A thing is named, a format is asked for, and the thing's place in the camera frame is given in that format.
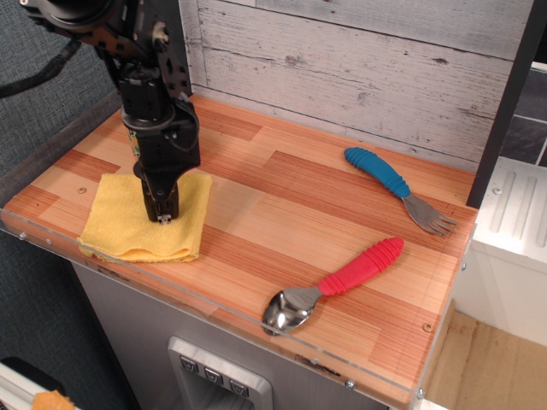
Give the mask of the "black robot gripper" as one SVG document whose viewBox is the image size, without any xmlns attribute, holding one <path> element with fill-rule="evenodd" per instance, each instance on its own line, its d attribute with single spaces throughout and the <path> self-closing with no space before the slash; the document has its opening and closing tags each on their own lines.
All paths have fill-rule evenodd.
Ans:
<svg viewBox="0 0 547 410">
<path fill-rule="evenodd" d="M 148 219 L 169 224 L 179 216 L 179 177 L 200 165 L 196 111 L 188 100 L 132 102 L 131 129 L 141 154 L 133 173 L 141 180 Z"/>
</svg>

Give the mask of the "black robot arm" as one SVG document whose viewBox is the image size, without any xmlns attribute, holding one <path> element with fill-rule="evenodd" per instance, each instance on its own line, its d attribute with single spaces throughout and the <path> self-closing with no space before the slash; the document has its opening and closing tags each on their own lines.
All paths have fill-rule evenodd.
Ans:
<svg viewBox="0 0 547 410">
<path fill-rule="evenodd" d="M 168 12 L 151 1 L 23 1 L 48 31 L 93 46 L 121 95 L 121 118 L 137 161 L 144 205 L 152 222 L 179 216 L 178 180 L 199 166 L 199 120 L 185 58 L 171 42 Z"/>
</svg>

